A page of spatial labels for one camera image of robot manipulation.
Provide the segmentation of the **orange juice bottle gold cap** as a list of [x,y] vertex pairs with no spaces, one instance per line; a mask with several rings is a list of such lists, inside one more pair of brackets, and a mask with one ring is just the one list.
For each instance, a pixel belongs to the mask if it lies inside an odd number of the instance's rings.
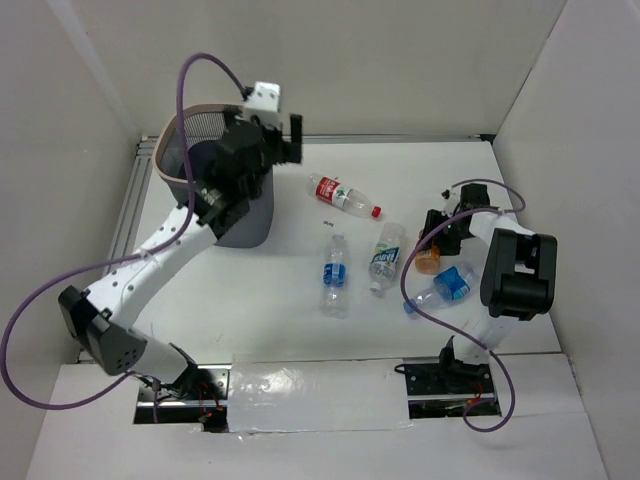
[[434,242],[416,254],[414,266],[420,274],[437,275],[440,272],[440,249]]

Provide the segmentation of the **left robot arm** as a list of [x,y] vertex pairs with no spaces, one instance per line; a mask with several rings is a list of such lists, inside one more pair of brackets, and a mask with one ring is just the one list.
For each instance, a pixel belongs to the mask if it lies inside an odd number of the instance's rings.
[[290,117],[290,139],[236,107],[213,112],[215,137],[177,131],[188,156],[195,198],[172,209],[133,259],[84,290],[67,287],[58,303],[71,335],[109,375],[155,378],[176,399],[197,387],[197,366],[182,349],[134,327],[154,296],[192,259],[211,248],[251,249],[265,242],[274,216],[273,168],[302,160],[303,118]]

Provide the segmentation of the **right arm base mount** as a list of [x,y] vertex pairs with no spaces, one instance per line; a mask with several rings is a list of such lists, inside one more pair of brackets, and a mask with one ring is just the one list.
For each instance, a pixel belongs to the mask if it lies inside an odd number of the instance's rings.
[[501,409],[487,364],[471,370],[445,371],[437,362],[400,363],[394,372],[404,378],[409,418],[461,417],[463,410],[476,405],[469,416],[500,416]]

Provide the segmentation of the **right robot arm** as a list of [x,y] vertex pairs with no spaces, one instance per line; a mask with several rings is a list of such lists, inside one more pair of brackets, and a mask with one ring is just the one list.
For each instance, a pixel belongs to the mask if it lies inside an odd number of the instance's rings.
[[[521,227],[491,204],[488,179],[472,179],[442,193],[442,211],[429,210],[421,238],[429,241],[416,255],[434,276],[433,284],[404,304],[405,311],[433,312],[461,303],[479,289],[486,313],[468,322],[439,355],[436,379],[448,392],[460,391],[471,376],[480,376],[495,349],[518,322],[547,313],[554,301],[558,241],[552,235]],[[461,254],[463,242],[483,241],[488,253],[483,269],[459,261],[442,270],[441,256]]]

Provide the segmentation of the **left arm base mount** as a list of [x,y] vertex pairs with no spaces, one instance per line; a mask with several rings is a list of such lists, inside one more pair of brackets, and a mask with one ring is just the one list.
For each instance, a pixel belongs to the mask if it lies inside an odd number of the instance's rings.
[[228,431],[227,406],[231,364],[201,364],[195,383],[176,393],[162,384],[154,390],[151,379],[139,381],[133,423],[136,425],[191,425],[204,432]]

